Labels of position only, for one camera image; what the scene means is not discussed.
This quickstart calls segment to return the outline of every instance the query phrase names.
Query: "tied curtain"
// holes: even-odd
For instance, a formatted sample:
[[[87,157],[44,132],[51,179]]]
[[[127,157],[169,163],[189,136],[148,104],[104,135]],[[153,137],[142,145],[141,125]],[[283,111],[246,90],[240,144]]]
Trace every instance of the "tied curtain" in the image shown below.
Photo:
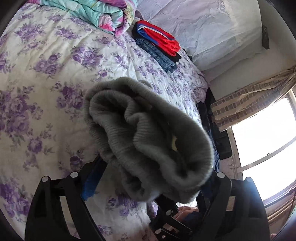
[[[296,84],[296,66],[243,87],[211,104],[222,132],[285,96]]]

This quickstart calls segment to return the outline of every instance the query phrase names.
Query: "red clothing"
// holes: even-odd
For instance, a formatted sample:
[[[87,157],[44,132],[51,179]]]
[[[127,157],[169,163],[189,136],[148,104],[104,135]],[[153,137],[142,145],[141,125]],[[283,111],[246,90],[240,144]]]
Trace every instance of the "red clothing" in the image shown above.
[[[176,52],[180,50],[180,45],[175,38],[163,29],[144,20],[138,21],[138,27],[143,29],[167,54],[176,56]]]

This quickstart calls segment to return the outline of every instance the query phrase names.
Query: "floral bedspread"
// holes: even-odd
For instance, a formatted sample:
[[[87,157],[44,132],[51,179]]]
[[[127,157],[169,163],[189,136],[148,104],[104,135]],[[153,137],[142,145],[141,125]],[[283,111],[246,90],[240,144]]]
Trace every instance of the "floral bedspread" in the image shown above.
[[[0,38],[0,208],[22,238],[40,179],[65,177],[97,155],[82,111],[83,95],[96,82],[121,76],[148,81],[200,122],[195,102],[205,98],[207,84],[180,55],[178,69],[168,74],[130,30],[112,36],[61,9],[31,3],[18,11]],[[146,203],[124,195],[110,169],[86,202],[98,228],[106,240],[153,239]]]

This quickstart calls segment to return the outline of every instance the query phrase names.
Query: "blue clothing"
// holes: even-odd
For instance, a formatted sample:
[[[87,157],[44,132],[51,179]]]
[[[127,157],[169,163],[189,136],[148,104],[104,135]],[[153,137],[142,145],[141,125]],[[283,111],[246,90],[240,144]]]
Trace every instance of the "blue clothing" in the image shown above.
[[[177,69],[177,65],[160,52],[150,41],[144,38],[137,38],[135,40],[136,44],[150,54],[166,73],[168,71],[173,72],[174,69]]]

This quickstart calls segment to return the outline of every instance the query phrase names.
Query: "white wall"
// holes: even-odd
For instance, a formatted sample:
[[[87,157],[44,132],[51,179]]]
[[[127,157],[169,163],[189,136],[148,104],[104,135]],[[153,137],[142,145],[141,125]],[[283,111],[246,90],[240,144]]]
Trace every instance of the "white wall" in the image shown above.
[[[270,49],[240,61],[212,80],[210,88],[216,100],[296,64],[296,40],[288,26],[266,0],[258,0],[258,2],[262,24],[267,26],[270,37]]]

